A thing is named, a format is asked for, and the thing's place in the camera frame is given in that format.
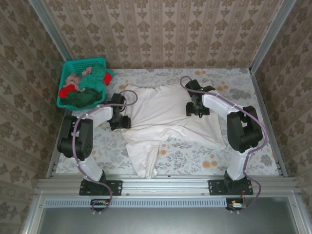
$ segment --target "plastic laundry basket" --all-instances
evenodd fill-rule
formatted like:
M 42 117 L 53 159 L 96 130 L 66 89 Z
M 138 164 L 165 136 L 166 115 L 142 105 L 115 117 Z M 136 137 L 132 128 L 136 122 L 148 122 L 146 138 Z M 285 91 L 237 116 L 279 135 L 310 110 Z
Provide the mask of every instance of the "plastic laundry basket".
M 83 58 L 83 59 L 77 59 L 73 61 L 67 61 L 63 65 L 63 70 L 62 70 L 62 75 L 60 78 L 60 83 L 59 83 L 59 88 L 60 90 L 63 85 L 66 82 L 67 77 L 72 74 L 76 73 L 77 75 L 81 75 L 81 73 L 86 70 L 86 68 L 94 65 L 101 65 L 103 67 L 106 66 L 106 61 L 105 58 Z M 114 76 L 114 73 L 111 71 L 108 71 L 112 76 Z M 83 107 L 83 108 L 77 108 L 74 106 L 69 106 L 69 105 L 62 105 L 60 98 L 58 96 L 57 99 L 57 106 L 60 108 L 66 108 L 71 111 L 79 111 L 79 110 L 86 110 L 86 109 L 93 109 L 95 108 L 99 103 L 103 102 L 105 100 L 105 90 L 102 92 L 102 99 L 99 101 L 96 101 L 92 105 Z

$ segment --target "patterned wallpaper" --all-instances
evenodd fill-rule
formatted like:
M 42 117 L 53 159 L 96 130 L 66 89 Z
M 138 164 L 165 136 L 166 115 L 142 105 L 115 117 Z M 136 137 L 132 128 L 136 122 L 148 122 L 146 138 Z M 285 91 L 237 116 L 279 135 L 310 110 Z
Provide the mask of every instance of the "patterned wallpaper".
M 312 214 L 312 0 L 297 0 L 256 72 L 286 169 Z
M 62 58 L 27 1 L 0 1 L 0 233 L 17 234 L 62 118 Z
M 282 0 L 43 0 L 72 58 L 248 67 Z

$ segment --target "floral table surface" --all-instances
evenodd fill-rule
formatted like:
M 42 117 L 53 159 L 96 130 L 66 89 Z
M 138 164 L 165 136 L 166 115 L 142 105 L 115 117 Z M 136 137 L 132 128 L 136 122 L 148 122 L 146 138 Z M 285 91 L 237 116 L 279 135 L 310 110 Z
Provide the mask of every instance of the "floral table surface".
M 229 100 L 242 106 L 252 105 L 262 116 L 253 83 L 247 69 L 131 69 L 114 70 L 114 79 L 107 87 L 106 95 L 124 90 L 127 84 L 140 87 L 157 87 L 177 84 L 182 76 L 190 76 L 198 82 L 210 80 L 213 86 Z M 223 175 L 231 161 L 231 147 L 227 141 L 226 121 L 219 117 L 225 150 L 209 149 L 200 143 L 170 138 L 158 151 L 156 169 L 159 175 Z M 92 154 L 107 174 L 135 175 L 125 149 L 121 130 L 111 131 L 108 122 L 94 130 Z M 57 173 L 79 173 L 75 163 L 60 155 Z M 254 153 L 248 163 L 250 175 L 277 176 L 278 170 L 271 146 Z

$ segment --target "pink cloth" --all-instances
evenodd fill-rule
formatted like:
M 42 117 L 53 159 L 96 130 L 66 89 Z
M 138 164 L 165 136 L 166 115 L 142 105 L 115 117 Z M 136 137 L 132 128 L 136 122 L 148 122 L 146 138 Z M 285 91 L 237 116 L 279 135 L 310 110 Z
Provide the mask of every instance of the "pink cloth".
M 69 75 L 69 77 L 66 79 L 66 82 L 63 87 L 66 87 L 67 85 L 73 84 L 75 86 L 75 89 L 79 92 L 82 92 L 83 90 L 79 89 L 79 82 L 81 81 L 82 77 L 77 76 L 76 73 L 72 73 Z
M 91 73 L 91 70 L 92 70 L 92 67 L 88 67 L 86 70 L 84 70 L 84 71 L 82 72 L 82 76 L 84 77 L 84 76 L 90 74 L 90 73 Z

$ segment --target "ventilation grille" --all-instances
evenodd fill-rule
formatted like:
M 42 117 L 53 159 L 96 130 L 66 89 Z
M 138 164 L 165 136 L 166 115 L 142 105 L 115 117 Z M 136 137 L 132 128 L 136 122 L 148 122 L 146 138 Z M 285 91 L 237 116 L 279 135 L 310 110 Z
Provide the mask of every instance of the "ventilation grille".
M 49 198 L 45 208 L 90 208 L 90 198 Z M 226 207 L 225 198 L 114 198 L 111 208 Z

